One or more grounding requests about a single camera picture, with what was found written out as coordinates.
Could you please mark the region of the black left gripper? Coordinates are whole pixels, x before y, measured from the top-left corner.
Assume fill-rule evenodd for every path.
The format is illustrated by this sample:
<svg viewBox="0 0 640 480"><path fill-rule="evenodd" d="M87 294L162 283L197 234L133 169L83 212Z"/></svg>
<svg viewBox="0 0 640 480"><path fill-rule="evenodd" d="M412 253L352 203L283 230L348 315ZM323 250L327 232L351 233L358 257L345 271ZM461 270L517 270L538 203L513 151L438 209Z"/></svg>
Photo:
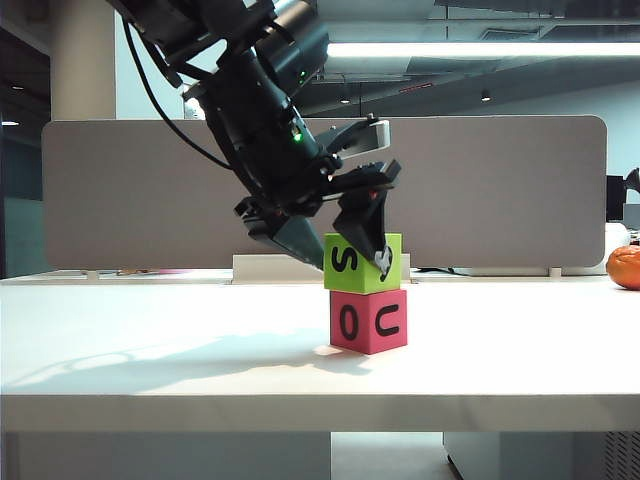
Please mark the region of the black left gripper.
<svg viewBox="0 0 640 480"><path fill-rule="evenodd" d="M333 223L384 281L393 263L385 236L387 192L397 161L342 170L345 152L384 148L386 122L369 115L313 134L288 88L254 49L224 55L198 84L206 121L232 171L248 191L236 206L254 239L272 239L288 255L324 267L324 245L310 223L327 201L341 212Z"/></svg>

